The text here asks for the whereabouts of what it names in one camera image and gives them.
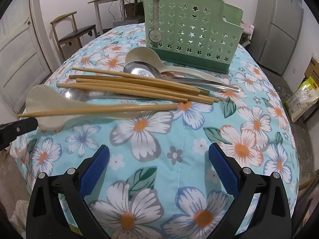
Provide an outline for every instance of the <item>brown box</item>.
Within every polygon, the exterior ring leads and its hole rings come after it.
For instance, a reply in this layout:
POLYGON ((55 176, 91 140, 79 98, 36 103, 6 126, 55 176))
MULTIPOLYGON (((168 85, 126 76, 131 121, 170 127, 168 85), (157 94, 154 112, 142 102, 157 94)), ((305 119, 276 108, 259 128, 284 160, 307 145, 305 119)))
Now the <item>brown box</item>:
POLYGON ((309 66, 305 71, 305 76, 309 78, 310 76, 319 85, 319 63, 313 57, 310 60, 309 66))

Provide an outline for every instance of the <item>blue floral fabric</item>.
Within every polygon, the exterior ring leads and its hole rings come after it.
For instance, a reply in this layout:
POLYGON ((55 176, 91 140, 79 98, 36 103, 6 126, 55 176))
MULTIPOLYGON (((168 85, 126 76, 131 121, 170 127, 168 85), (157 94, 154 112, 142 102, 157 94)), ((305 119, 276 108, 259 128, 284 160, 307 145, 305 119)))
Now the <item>blue floral fabric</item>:
MULTIPOLYGON (((122 71, 126 54, 145 43, 144 24, 114 28, 80 49, 46 84, 61 93, 64 89, 56 83, 74 82, 70 74, 86 74, 72 67, 122 71)), ((208 159, 209 145, 217 142, 242 167, 258 174, 280 173, 292 214, 299 163, 277 92, 240 45, 229 74, 206 72, 240 92, 212 90, 220 99, 213 105, 180 103, 175 111, 143 112, 132 120, 74 119, 55 131, 38 129, 18 137, 11 154, 28 189, 40 172, 63 174, 105 144, 110 162, 85 201, 112 238, 206 238, 233 201, 208 159)), ((89 101, 119 102, 128 101, 89 101)), ((256 194, 238 233, 247 228, 258 198, 256 194)), ((69 223, 75 224, 64 197, 61 204, 69 223)))

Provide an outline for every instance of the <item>white plastic spatula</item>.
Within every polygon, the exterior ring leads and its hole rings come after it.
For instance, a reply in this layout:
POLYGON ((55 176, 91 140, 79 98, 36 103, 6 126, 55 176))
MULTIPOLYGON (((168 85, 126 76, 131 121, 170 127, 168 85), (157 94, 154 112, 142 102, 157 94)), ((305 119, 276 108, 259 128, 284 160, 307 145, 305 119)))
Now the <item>white plastic spatula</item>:
MULTIPOLYGON (((87 107, 99 107, 101 105, 88 104, 71 99, 67 99, 60 95, 57 91, 47 85, 37 85, 31 89, 26 100, 27 112, 40 112, 57 109, 76 109, 87 107)), ((117 120, 130 120, 138 117, 139 112, 119 112, 119 113, 103 113, 98 114, 99 117, 117 119, 117 120)), ((68 115, 68 116, 51 116, 51 117, 38 117, 38 126, 43 130, 54 131, 65 125, 65 123, 74 118, 83 115, 68 115)))
POLYGON ((130 50, 130 52, 126 55, 125 63, 129 63, 132 61, 142 61, 149 63, 154 66, 161 73, 163 72, 180 72, 188 75, 192 75, 207 81, 215 81, 225 84, 223 81, 219 80, 215 76, 212 76, 208 73, 198 71, 195 69, 184 68, 184 67, 168 67, 163 64, 158 54, 148 47, 137 47, 130 50))

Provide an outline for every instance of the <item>metal screw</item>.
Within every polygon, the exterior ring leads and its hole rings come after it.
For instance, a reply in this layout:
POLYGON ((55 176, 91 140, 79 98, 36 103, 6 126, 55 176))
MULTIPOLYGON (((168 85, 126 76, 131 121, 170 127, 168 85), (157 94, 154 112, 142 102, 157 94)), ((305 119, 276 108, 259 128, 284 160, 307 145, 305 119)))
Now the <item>metal screw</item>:
POLYGON ((251 174, 251 169, 248 168, 248 167, 245 167, 245 168, 243 169, 243 172, 246 173, 246 174, 251 174))
POLYGON ((272 174, 276 179, 279 179, 280 178, 280 174, 278 172, 274 172, 272 174))
POLYGON ((74 168, 70 168, 70 169, 67 170, 67 173, 72 175, 72 174, 75 173, 75 169, 74 168))
POLYGON ((38 175, 39 179, 43 179, 45 177, 45 172, 41 172, 38 175))

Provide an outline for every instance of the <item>black chair seat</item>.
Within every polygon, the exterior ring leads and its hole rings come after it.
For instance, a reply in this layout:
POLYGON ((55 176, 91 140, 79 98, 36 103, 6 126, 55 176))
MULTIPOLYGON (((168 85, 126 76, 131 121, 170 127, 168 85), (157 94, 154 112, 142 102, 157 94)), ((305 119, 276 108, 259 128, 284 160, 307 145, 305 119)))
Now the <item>black chair seat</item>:
POLYGON ((89 32, 90 30, 92 30, 94 27, 95 27, 95 25, 90 25, 90 26, 83 27, 83 28, 80 28, 78 30, 75 30, 75 31, 71 32, 70 34, 68 34, 68 35, 64 36, 63 38, 61 38, 59 40, 59 43, 63 42, 63 41, 66 41, 66 40, 69 40, 71 38, 82 36, 82 35, 86 34, 87 32, 89 32))

